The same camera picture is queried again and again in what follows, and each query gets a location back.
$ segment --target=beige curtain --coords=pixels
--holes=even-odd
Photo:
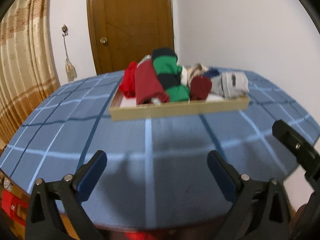
[[[0,139],[6,144],[57,88],[47,5],[48,0],[16,0],[0,23]]]

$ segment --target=table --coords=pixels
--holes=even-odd
[[[107,167],[82,203],[94,224],[172,228],[220,217],[231,204],[207,167],[210,150],[239,173],[282,181],[297,163],[271,135],[273,122],[283,119],[313,145],[320,135],[294,99],[258,74],[245,74],[251,99],[245,111],[123,122],[112,122],[108,112],[123,71],[64,85],[18,129],[0,168],[30,193],[36,178],[60,180],[103,150]]]

